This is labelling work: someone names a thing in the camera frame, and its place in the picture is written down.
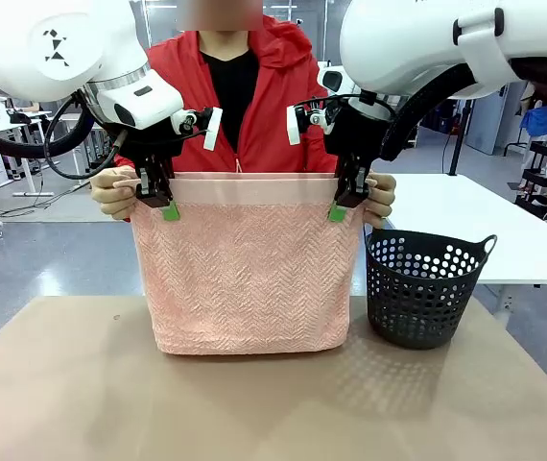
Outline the person's left hand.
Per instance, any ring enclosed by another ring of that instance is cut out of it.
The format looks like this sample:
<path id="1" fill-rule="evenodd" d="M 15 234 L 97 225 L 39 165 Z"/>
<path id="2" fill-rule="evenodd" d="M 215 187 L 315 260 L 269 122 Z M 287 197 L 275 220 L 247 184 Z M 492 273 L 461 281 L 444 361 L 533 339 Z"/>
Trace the person's left hand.
<path id="1" fill-rule="evenodd" d="M 383 229 L 385 220 L 392 214 L 396 181 L 393 176 L 369 172 L 366 179 L 369 195 L 365 200 L 364 223 Z"/>

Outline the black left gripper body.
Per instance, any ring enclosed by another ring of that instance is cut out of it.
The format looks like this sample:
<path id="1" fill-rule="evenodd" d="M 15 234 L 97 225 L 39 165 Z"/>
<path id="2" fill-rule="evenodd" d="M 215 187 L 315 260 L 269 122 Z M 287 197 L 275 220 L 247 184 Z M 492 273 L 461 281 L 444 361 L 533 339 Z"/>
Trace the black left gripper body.
<path id="1" fill-rule="evenodd" d="M 164 164 L 169 166 L 173 164 L 173 158 L 181 154 L 183 141 L 168 119 L 144 130 L 108 123 L 104 123 L 103 128 L 113 141 L 123 130 L 127 132 L 122 147 L 114 156 L 112 166 L 133 167 L 136 159 L 140 161 L 151 155 L 163 160 Z"/>

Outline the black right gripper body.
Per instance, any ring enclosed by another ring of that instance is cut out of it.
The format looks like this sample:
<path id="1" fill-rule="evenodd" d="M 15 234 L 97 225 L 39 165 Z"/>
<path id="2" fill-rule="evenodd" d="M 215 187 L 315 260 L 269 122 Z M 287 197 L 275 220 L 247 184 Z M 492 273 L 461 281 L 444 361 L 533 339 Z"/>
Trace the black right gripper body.
<path id="1" fill-rule="evenodd" d="M 354 155 L 364 162 L 380 158 L 390 122 L 369 118 L 351 106 L 336 108 L 332 130 L 324 136 L 325 151 L 345 158 Z"/>

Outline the person's right hand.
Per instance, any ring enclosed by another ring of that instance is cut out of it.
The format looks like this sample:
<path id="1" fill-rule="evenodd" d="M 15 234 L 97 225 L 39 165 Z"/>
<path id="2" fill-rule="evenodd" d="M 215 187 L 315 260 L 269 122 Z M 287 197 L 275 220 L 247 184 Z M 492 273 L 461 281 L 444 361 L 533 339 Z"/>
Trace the person's right hand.
<path id="1" fill-rule="evenodd" d="M 136 179 L 130 166 L 107 168 L 91 179 L 91 198 L 104 215 L 116 221 L 129 220 L 137 202 L 132 184 Z"/>

